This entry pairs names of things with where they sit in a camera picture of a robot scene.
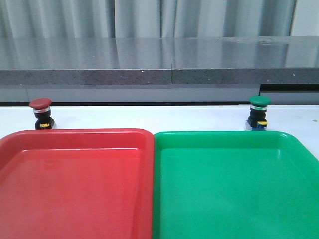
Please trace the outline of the red mushroom push button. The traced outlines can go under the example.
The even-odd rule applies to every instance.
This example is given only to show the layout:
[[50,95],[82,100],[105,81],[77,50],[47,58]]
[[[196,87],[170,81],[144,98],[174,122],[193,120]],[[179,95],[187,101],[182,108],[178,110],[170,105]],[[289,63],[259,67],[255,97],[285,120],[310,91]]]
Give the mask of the red mushroom push button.
[[50,98],[38,98],[29,103],[29,106],[33,108],[33,113],[37,118],[35,123],[36,130],[54,129],[56,127],[55,121],[51,117],[51,103],[52,99]]

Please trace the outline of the green mushroom push button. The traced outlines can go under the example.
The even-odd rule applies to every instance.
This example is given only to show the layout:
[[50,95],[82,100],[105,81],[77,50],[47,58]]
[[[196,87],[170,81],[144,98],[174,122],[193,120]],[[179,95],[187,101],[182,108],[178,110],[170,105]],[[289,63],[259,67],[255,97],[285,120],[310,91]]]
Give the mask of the green mushroom push button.
[[246,120],[245,130],[247,131],[265,131],[268,126],[266,120],[267,107],[271,99],[267,96],[255,95],[250,97],[250,112]]

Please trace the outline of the green plastic tray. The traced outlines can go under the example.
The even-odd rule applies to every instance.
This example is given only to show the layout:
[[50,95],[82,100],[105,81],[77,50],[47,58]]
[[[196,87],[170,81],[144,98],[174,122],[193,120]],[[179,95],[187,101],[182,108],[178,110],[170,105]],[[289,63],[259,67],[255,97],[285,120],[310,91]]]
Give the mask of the green plastic tray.
[[155,239],[316,239],[319,162],[276,131],[155,135]]

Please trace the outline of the grey pleated curtain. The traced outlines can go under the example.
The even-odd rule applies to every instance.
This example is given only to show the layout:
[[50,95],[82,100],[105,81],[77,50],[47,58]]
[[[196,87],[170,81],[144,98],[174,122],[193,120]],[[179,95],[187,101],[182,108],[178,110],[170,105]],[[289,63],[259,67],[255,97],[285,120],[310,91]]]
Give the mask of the grey pleated curtain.
[[288,36],[294,0],[3,0],[2,38]]

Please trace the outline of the red plastic tray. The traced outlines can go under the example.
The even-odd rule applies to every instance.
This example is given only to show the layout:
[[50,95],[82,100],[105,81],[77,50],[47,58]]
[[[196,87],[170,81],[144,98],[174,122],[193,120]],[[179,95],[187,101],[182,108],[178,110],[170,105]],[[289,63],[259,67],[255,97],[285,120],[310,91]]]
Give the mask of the red plastic tray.
[[27,130],[0,141],[3,239],[149,239],[154,136]]

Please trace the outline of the grey stone bench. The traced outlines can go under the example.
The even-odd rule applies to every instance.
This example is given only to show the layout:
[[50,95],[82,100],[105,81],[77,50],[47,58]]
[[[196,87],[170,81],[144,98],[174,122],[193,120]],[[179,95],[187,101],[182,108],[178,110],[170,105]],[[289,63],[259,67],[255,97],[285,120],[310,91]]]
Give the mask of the grey stone bench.
[[26,105],[319,102],[315,36],[210,38],[3,38],[0,103]]

